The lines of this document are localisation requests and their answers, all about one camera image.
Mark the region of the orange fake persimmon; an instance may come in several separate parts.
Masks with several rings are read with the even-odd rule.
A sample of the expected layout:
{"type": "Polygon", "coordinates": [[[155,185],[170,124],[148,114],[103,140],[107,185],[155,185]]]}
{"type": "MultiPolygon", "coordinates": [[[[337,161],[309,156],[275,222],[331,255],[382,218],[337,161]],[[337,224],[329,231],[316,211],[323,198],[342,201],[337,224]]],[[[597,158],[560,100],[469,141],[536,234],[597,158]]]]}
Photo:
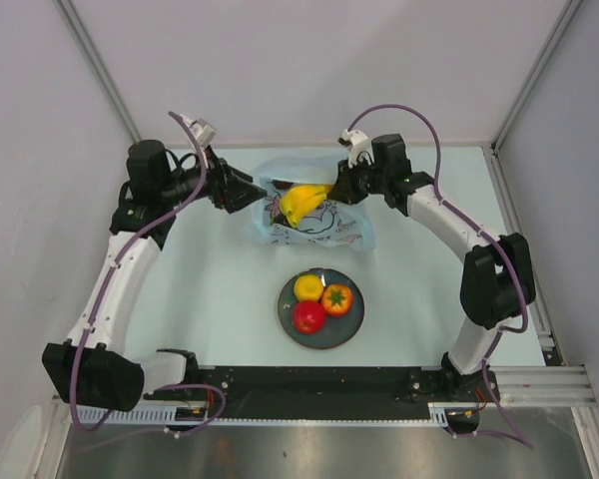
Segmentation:
{"type": "Polygon", "coordinates": [[[353,292],[344,284],[330,284],[323,292],[321,300],[325,312],[329,316],[346,315],[353,305],[353,292]]]}

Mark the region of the aluminium frame rail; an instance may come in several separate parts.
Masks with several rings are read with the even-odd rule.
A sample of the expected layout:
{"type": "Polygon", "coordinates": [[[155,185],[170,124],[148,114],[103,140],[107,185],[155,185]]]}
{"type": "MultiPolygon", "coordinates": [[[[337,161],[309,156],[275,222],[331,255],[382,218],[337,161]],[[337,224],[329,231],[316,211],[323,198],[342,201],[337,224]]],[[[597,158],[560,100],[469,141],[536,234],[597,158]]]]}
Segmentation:
{"type": "Polygon", "coordinates": [[[596,404],[583,366],[494,367],[500,400],[511,407],[587,407],[596,404]]]}

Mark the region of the light blue plastic bag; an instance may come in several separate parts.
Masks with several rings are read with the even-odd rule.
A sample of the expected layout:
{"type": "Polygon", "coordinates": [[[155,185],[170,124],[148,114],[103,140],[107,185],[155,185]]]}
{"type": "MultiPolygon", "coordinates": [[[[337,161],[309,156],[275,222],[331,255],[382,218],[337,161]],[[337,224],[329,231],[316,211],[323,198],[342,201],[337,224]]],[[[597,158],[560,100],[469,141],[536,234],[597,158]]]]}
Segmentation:
{"type": "Polygon", "coordinates": [[[374,249],[374,229],[362,204],[349,206],[325,200],[295,229],[274,222],[281,213],[279,201],[287,191],[277,190],[272,180],[292,182],[293,187],[332,184],[338,162],[337,155],[281,156],[255,167],[254,183],[267,195],[248,207],[251,218],[244,226],[245,235],[263,244],[314,243],[325,247],[348,245],[356,251],[374,249]]]}

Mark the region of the dark blue ceramic plate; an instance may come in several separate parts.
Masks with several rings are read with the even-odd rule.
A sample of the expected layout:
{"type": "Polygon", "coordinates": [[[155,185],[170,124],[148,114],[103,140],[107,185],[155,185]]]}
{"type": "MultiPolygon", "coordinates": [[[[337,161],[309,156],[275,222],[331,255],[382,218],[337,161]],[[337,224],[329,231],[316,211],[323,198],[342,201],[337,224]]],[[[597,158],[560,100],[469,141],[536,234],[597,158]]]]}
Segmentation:
{"type": "Polygon", "coordinates": [[[314,267],[285,283],[276,311],[283,331],[294,342],[327,350],[345,344],[358,333],[365,304],[361,290],[346,274],[314,267]]]}

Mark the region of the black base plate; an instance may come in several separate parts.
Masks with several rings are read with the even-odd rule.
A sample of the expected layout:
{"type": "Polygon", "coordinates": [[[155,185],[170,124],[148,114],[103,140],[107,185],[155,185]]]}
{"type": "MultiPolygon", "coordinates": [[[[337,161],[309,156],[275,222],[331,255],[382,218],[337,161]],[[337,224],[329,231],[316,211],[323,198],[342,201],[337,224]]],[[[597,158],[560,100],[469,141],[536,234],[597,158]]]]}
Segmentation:
{"type": "Polygon", "coordinates": [[[499,392],[492,371],[461,379],[421,367],[216,366],[194,378],[220,388],[221,417],[237,420],[424,419],[429,403],[474,403],[479,392],[499,392]]]}

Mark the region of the yellow fake lemon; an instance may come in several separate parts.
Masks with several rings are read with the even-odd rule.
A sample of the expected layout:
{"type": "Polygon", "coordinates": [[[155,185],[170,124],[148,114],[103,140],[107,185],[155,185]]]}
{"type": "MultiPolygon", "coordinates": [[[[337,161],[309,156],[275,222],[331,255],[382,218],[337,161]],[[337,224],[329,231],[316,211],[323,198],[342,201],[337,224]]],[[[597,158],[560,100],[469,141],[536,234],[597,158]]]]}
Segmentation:
{"type": "Polygon", "coordinates": [[[323,291],[321,278],[314,274],[301,275],[294,284],[294,295],[298,301],[320,301],[323,291]]]}

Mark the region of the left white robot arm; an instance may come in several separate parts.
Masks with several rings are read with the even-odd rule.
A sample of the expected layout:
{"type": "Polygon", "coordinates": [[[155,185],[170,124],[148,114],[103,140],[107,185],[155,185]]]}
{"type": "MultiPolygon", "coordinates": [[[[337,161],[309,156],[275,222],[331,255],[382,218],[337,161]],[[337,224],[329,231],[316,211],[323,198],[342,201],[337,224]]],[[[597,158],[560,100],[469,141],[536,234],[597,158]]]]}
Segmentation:
{"type": "Polygon", "coordinates": [[[164,385],[182,399],[199,391],[192,353],[160,349],[141,362],[125,358],[131,315],[179,211],[208,199],[232,214],[267,194],[209,146],[177,158],[158,140],[140,141],[129,148],[126,168],[92,294],[68,337],[48,343],[42,353],[60,398],[75,406],[130,411],[144,394],[164,385]]]}

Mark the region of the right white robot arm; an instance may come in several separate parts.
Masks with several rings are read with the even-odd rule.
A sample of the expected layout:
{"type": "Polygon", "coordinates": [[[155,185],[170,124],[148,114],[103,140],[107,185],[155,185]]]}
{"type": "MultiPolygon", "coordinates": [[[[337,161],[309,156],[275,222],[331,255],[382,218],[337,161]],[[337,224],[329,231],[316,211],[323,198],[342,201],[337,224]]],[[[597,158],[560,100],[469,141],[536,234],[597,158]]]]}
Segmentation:
{"type": "Polygon", "coordinates": [[[401,135],[369,138],[360,130],[343,132],[347,157],[337,165],[328,196],[356,205],[380,195],[392,209],[426,227],[463,266],[460,304],[465,313],[457,339],[442,363],[442,392],[463,400],[476,388],[475,373],[488,364],[503,333],[523,333],[528,306],[536,297],[529,245],[521,234],[499,235],[445,197],[438,181],[416,172],[401,135]]]}

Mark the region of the red fake apple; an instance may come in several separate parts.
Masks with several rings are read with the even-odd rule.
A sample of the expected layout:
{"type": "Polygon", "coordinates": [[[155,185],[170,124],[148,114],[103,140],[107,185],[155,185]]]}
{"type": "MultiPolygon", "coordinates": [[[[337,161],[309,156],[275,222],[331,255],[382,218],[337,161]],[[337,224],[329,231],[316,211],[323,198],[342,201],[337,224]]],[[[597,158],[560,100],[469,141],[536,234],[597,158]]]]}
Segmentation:
{"type": "Polygon", "coordinates": [[[300,301],[293,311],[292,323],[296,331],[303,334],[319,332],[326,322],[326,312],[319,302],[300,301]]]}

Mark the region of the dark fake fruit green top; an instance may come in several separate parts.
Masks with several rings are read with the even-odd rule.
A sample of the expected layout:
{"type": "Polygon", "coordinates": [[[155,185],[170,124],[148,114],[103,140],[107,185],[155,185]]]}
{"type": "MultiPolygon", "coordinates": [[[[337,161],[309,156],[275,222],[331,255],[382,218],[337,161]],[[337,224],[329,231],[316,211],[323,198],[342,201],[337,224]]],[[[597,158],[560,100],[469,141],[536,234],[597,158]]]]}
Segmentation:
{"type": "Polygon", "coordinates": [[[294,184],[292,182],[285,182],[285,181],[281,181],[281,180],[272,180],[272,185],[277,189],[277,190],[281,190],[281,191],[287,191],[289,190],[294,184]]]}

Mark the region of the yellow fake banana bunch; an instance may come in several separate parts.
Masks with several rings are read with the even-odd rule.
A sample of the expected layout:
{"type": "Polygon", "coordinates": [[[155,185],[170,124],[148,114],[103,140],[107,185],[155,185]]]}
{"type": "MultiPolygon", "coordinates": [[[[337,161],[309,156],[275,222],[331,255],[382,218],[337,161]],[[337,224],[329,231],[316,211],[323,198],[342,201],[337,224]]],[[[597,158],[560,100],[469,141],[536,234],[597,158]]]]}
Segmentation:
{"type": "Polygon", "coordinates": [[[332,185],[299,185],[289,189],[279,201],[281,214],[291,228],[315,210],[332,190],[332,185]]]}

